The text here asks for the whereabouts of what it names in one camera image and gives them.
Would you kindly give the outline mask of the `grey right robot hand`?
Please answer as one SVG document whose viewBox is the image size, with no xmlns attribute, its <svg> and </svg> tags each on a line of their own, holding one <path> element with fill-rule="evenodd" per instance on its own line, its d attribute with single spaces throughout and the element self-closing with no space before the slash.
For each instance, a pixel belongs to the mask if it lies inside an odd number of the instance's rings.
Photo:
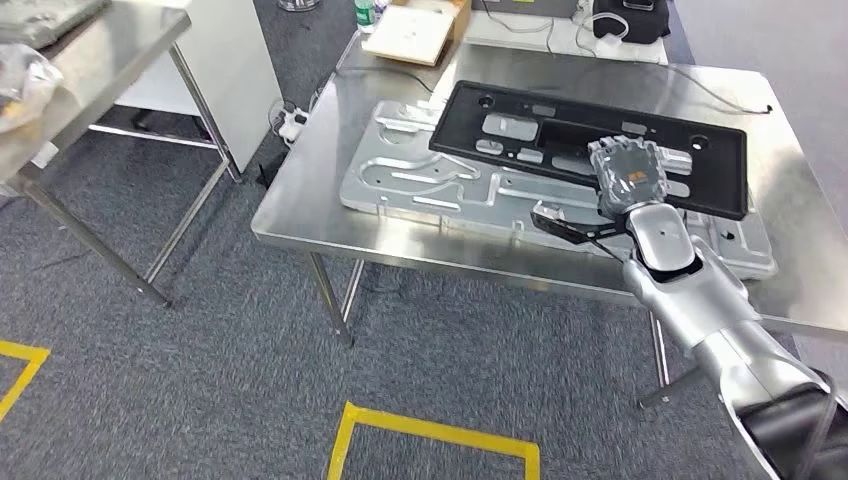
<svg viewBox="0 0 848 480">
<path fill-rule="evenodd" d="M 598 180 L 602 216 L 615 219 L 645 204 L 663 203 L 668 180 L 664 155 L 653 141 L 623 135 L 588 144 L 589 161 Z"/>
</svg>

